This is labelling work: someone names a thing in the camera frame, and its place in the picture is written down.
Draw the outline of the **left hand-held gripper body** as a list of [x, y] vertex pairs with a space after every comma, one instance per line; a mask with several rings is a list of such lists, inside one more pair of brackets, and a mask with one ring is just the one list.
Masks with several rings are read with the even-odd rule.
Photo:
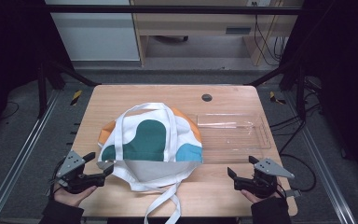
[[99, 181], [99, 174], [86, 175], [83, 157], [71, 150], [59, 165], [55, 175], [57, 182], [68, 192], [78, 194], [92, 186], [103, 187], [104, 181]]

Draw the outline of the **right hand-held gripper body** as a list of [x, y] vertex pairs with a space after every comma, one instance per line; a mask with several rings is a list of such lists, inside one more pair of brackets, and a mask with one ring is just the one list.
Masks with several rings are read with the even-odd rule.
[[237, 180], [233, 180], [235, 190], [245, 189], [256, 197], [266, 199], [277, 189], [278, 176], [286, 178], [295, 177], [294, 174], [270, 158], [259, 160], [257, 164], [252, 165], [254, 166], [253, 178], [249, 179], [237, 176]]

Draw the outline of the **white patterned tote bag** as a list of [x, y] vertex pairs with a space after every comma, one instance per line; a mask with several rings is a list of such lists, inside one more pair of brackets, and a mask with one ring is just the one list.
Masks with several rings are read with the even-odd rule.
[[176, 191], [203, 164], [200, 131], [188, 116], [163, 103], [136, 105], [103, 127], [98, 145], [98, 163], [111, 161], [112, 175], [133, 191], [159, 194], [147, 215], [172, 201], [175, 210], [165, 224], [178, 221], [181, 204]]

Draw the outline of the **person's right hand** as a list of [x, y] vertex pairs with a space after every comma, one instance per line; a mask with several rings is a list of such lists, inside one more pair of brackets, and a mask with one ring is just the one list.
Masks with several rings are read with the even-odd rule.
[[[278, 199], [284, 198], [282, 191], [283, 191], [282, 186], [278, 185], [277, 189], [271, 195], [269, 195], [269, 197], [270, 198], [278, 198]], [[259, 202], [264, 201], [264, 198], [256, 197], [253, 193], [251, 193], [245, 189], [241, 190], [241, 194], [251, 203], [259, 203]]]

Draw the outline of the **person's left hand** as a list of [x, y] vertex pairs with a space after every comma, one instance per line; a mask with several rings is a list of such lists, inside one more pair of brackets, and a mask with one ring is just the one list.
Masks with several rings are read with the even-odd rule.
[[60, 184], [55, 184], [53, 190], [53, 199], [59, 203], [78, 207], [81, 202], [88, 198], [96, 189], [97, 188], [95, 186], [92, 186], [78, 194], [73, 194], [66, 191]]

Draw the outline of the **clear plastic tray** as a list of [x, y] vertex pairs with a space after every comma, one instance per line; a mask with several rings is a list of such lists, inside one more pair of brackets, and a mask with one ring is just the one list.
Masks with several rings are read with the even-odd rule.
[[268, 128], [259, 114], [199, 114], [205, 164], [246, 163], [271, 149]]

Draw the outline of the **yellow black tape marker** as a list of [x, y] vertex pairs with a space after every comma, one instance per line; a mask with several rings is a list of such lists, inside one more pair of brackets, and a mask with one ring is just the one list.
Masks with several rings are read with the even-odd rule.
[[73, 96], [73, 98], [72, 98], [72, 101], [71, 101], [70, 105], [76, 105], [76, 103], [77, 103], [77, 101], [78, 101], [78, 99], [79, 99], [81, 93], [82, 93], [82, 90], [78, 90], [78, 91], [76, 91], [76, 92], [74, 93], [74, 96]]
[[277, 99], [276, 96], [275, 96], [275, 93], [273, 91], [271, 91], [269, 93], [269, 99], [270, 99], [271, 102], [274, 102], [274, 103], [277, 103], [277, 104], [280, 104], [280, 105], [286, 105], [285, 100]]

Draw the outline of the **white cabinet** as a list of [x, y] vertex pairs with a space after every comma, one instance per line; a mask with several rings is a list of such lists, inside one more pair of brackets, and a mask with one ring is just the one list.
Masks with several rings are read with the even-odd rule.
[[139, 61], [130, 13], [52, 13], [73, 62]]

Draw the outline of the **light wooden desk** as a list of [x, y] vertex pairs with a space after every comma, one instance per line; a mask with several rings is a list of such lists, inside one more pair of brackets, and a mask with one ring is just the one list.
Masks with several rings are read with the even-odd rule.
[[[305, 0], [130, 0], [133, 6], [302, 7]], [[148, 36], [237, 35], [254, 65], [272, 52], [267, 42], [287, 37], [295, 15], [144, 14], [133, 15], [136, 34]]]

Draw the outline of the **grey metal bracket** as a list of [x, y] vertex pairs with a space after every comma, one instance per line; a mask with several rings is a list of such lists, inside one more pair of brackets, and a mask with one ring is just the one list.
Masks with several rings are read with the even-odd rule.
[[302, 195], [301, 191], [299, 189], [289, 189], [284, 192], [284, 196], [286, 198], [288, 197], [300, 197]]

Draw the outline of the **aluminium floor rail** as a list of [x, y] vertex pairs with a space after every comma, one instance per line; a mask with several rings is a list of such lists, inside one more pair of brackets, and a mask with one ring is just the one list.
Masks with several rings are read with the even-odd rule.
[[14, 186], [19, 179], [21, 172], [32, 154], [34, 147], [44, 131], [46, 124], [51, 116], [53, 109], [55, 108], [57, 101], [60, 97], [60, 91], [52, 91], [49, 99], [48, 106], [44, 114], [36, 120], [33, 129], [28, 134], [26, 141], [24, 142], [16, 160], [12, 163], [7, 175], [0, 186], [0, 213], [7, 202], [7, 199], [14, 189]]
[[309, 189], [298, 198], [298, 215], [315, 211], [312, 220], [328, 223], [324, 209], [333, 214], [335, 224], [357, 224], [341, 187], [338, 185], [342, 163], [335, 137], [331, 134], [315, 94], [307, 93], [306, 120], [299, 120], [299, 131], [282, 153], [285, 163], [299, 166], [293, 183]]

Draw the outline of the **black frame post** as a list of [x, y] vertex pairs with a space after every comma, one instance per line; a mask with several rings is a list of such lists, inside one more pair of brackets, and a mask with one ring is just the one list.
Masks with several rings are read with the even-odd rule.
[[306, 120], [306, 109], [305, 109], [305, 77], [306, 70], [300, 62], [292, 60], [288, 63], [283, 63], [277, 68], [267, 73], [266, 75], [246, 83], [246, 86], [258, 87], [264, 82], [276, 77], [277, 75], [282, 75], [282, 80], [279, 84], [279, 87], [282, 91], [290, 90], [294, 84], [296, 84], [296, 112], [299, 115], [300, 119]]
[[50, 82], [54, 90], [62, 90], [65, 86], [65, 82], [62, 78], [62, 74], [66, 74], [80, 83], [83, 83], [89, 87], [98, 86], [97, 82], [94, 82], [82, 75], [78, 74], [73, 68], [69, 68], [60, 63], [47, 61], [41, 63], [37, 70], [37, 84], [38, 84], [38, 96], [39, 96], [39, 114], [41, 119], [48, 110], [47, 99], [47, 84], [46, 80]]

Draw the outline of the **black horizontal frame bar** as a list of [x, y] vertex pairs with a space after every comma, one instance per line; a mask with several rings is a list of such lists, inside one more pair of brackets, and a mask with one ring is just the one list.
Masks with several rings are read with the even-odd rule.
[[206, 6], [97, 6], [46, 5], [49, 12], [61, 13], [144, 13], [144, 14], [227, 14], [300, 15], [302, 7], [206, 7]]

